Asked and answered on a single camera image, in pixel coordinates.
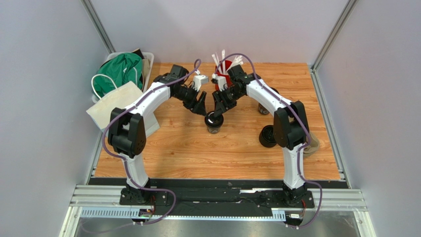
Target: metal strip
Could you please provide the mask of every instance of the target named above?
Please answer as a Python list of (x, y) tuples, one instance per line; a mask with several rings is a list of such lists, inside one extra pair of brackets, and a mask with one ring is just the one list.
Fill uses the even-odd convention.
[[(77, 185), (70, 206), (110, 207), (110, 208), (151, 208), (151, 206), (122, 206), (119, 204), (120, 192), (124, 186)], [(264, 191), (265, 189), (248, 190)], [(309, 189), (314, 202), (320, 200), (319, 189)], [(322, 210), (329, 211), (367, 211), (360, 189), (323, 189)]]
[[(126, 218), (126, 219), (149, 219), (139, 217), (139, 208), (125, 207), (84, 207), (82, 218)], [(161, 215), (154, 215), (150, 220), (155, 220)], [(285, 221), (285, 211), (273, 210), (272, 216), (239, 217), (239, 216), (167, 216), (166, 220), (218, 220), (218, 221)]]
[(327, 52), (329, 51), (330, 47), (332, 46), (333, 42), (335, 41), (338, 33), (341, 31), (343, 25), (345, 24), (346, 20), (348, 19), (349, 15), (351, 14), (352, 10), (355, 7), (355, 4), (358, 0), (349, 0), (345, 8), (343, 9), (339, 19), (337, 20), (334, 28), (332, 29), (328, 39), (326, 40), (325, 44), (320, 50), (319, 55), (317, 55), (316, 61), (314, 61), (313, 66), (311, 67), (314, 70), (318, 70), (323, 59), (325, 58)]
[(337, 163), (338, 170), (341, 170), (348, 187), (352, 188), (352, 185), (348, 181), (347, 178), (347, 170), (343, 165), (342, 162), (342, 152), (340, 151), (340, 147), (337, 143), (337, 135), (336, 131), (333, 127), (333, 123), (331, 120), (331, 116), (326, 104), (326, 99), (323, 93), (323, 90), (320, 86), (320, 80), (317, 74), (317, 71), (310, 69), (311, 79), (313, 80), (314, 89), (316, 90), (317, 99), (319, 100), (320, 110), (322, 111), (323, 120), (325, 121), (326, 130), (328, 132), (329, 140), (331, 143), (332, 151), (335, 156), (335, 160)]
[(98, 138), (97, 138), (96, 143), (95, 143), (96, 144), (95, 145), (95, 151), (94, 151), (92, 159), (91, 159), (92, 164), (90, 166), (89, 173), (86, 175), (85, 184), (88, 184), (91, 177), (95, 176), (96, 167), (97, 167), (98, 161), (99, 161), (99, 155), (101, 154), (101, 149), (102, 149), (101, 137), (102, 137), (102, 132), (100, 132), (98, 134)]
[(75, 236), (76, 229), (78, 228), (79, 218), (81, 217), (82, 207), (69, 207), (67, 209), (66, 217), (64, 218), (61, 227), (60, 237), (73, 237)]
[(98, 31), (99, 36), (102, 39), (102, 42), (104, 42), (104, 45), (108, 50), (108, 53), (116, 52), (116, 49), (111, 43), (111, 40), (108, 37), (107, 32), (105, 31), (104, 26), (102, 25), (101, 20), (99, 19), (99, 16), (95, 11), (95, 8), (93, 7), (92, 2), (90, 0), (81, 0), (81, 2), (84, 5), (85, 10), (88, 13), (90, 19), (92, 20), (92, 23), (94, 24), (96, 30)]
[(376, 237), (373, 224), (368, 212), (354, 211), (355, 220), (361, 237)]

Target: green cloth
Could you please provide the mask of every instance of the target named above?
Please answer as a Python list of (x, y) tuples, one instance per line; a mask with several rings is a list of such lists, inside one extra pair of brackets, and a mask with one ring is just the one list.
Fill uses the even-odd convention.
[[(113, 79), (117, 88), (132, 81), (139, 89), (142, 89), (142, 81), (140, 76), (142, 75), (142, 58), (134, 53), (122, 53), (117, 57), (111, 59), (98, 70), (97, 74), (104, 74)], [(115, 89), (113, 83), (109, 78), (97, 76), (94, 79), (93, 88), (96, 93), (103, 97), (106, 93)]]

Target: black lid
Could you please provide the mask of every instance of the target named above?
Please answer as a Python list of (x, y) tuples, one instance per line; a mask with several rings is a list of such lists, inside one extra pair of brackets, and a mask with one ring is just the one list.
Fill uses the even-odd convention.
[(205, 117), (205, 124), (208, 127), (213, 127), (213, 128), (217, 128), (217, 127), (221, 127), (222, 124), (224, 123), (224, 116), (220, 115), (218, 117), (214, 117), (213, 116), (214, 111), (210, 111), (206, 117)]
[(274, 147), (276, 145), (275, 138), (273, 137), (273, 125), (265, 126), (259, 135), (259, 141), (264, 147)]

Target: red cup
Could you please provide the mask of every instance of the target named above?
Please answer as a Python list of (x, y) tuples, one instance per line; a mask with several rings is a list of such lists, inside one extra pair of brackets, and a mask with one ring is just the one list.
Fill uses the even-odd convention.
[[(231, 64), (232, 64), (232, 61), (225, 60), (225, 69), (228, 69), (229, 66), (231, 66)], [(230, 87), (232, 85), (232, 82), (231, 82), (228, 74), (224, 75), (224, 74), (219, 73), (219, 71), (216, 71), (216, 74), (218, 76), (222, 76), (222, 77), (225, 77), (227, 79), (227, 86), (228, 87)], [(215, 85), (215, 90), (219, 90), (219, 86), (217, 84)]]

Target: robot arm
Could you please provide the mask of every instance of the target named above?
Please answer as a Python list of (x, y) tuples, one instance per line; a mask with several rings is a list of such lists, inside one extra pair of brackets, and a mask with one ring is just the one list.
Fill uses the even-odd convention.
[(150, 88), (132, 104), (124, 109), (115, 108), (111, 112), (111, 120), (119, 116), (125, 110), (137, 107), (124, 114), (111, 127), (108, 133), (108, 143), (113, 146), (114, 151), (126, 158), (125, 169), (131, 174), (131, 179), (127, 178), (127, 184), (133, 188), (136, 185), (132, 180), (145, 186), (149, 180), (143, 165), (142, 151), (146, 145), (146, 133), (144, 118), (152, 114), (163, 102), (171, 97), (175, 97), (183, 102), (185, 108), (199, 115), (206, 115), (205, 97), (206, 92), (202, 92), (197, 100), (200, 86), (209, 81), (204, 75), (196, 75), (193, 78), (192, 86), (187, 87), (184, 81), (171, 83), (188, 74), (188, 71), (178, 65), (173, 65), (170, 73), (158, 76)]
[[(260, 85), (255, 80), (254, 75), (247, 75), (240, 65), (228, 70), (228, 74), (233, 82), (233, 85), (229, 88), (221, 86), (224, 84), (224, 77), (212, 76), (214, 77), (212, 82), (218, 83), (220, 88), (220, 90), (212, 94), (215, 101), (214, 116), (218, 117), (229, 109), (234, 108), (237, 105), (237, 100), (244, 95), (255, 99), (270, 112), (274, 117), (274, 138), (277, 144), (282, 147), (284, 154), (284, 191), (291, 201), (297, 201), (306, 192), (305, 182), (300, 178), (298, 172), (298, 169), (303, 170), (303, 150), (298, 151), (298, 149), (305, 143), (306, 135), (296, 118), (290, 122), (289, 118), (292, 118), (293, 115), (286, 108), (285, 104), (290, 105), (294, 109), (308, 130), (304, 105), (300, 101), (292, 102), (278, 95), (257, 76), (262, 84)], [(277, 94), (278, 98), (274, 98), (263, 86)], [(299, 164), (297, 162), (298, 155), (301, 157)]]

